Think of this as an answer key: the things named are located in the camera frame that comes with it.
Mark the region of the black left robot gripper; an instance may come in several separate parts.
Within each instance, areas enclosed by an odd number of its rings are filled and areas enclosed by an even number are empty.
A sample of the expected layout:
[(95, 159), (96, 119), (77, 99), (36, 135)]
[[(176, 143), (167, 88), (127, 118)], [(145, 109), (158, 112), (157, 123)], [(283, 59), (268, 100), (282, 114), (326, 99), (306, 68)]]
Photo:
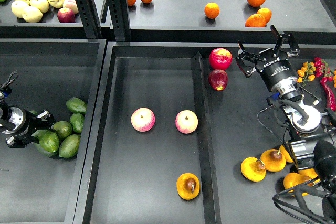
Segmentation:
[(36, 137), (37, 130), (50, 129), (56, 120), (54, 116), (45, 110), (39, 115), (34, 115), (27, 110), (23, 110), (24, 120), (21, 124), (21, 128), (18, 132), (6, 130), (7, 135), (6, 144), (9, 148), (25, 148), (29, 144), (38, 143)]

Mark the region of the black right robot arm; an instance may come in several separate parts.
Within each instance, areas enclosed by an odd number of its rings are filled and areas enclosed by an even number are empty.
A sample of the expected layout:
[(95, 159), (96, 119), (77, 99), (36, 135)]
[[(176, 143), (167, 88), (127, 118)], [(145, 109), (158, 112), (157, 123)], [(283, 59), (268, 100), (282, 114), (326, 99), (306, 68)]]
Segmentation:
[(316, 95), (314, 103), (306, 105), (304, 94), (309, 93), (298, 81), (289, 58), (298, 56), (300, 48), (292, 33), (279, 33), (270, 27), (277, 42), (259, 53), (245, 49), (238, 42), (235, 58), (246, 77), (260, 74), (267, 89), (269, 108), (284, 113), (278, 124), (288, 131), (283, 140), (298, 171), (312, 168), (316, 176), (306, 182), (290, 186), (272, 198), (275, 206), (303, 223), (335, 223), (335, 104), (327, 102), (323, 112), (316, 106), (321, 101)]

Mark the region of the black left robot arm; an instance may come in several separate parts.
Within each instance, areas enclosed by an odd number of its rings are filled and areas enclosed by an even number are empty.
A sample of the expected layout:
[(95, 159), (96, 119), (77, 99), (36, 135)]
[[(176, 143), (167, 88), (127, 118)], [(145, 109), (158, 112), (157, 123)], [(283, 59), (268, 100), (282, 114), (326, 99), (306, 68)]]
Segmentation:
[(6, 144), (10, 148), (24, 148), (38, 143), (33, 134), (38, 130), (49, 130), (56, 123), (54, 116), (47, 110), (35, 115), (25, 109), (9, 106), (5, 98), (12, 90), (10, 85), (18, 77), (16, 71), (1, 84), (1, 133), (7, 135)]

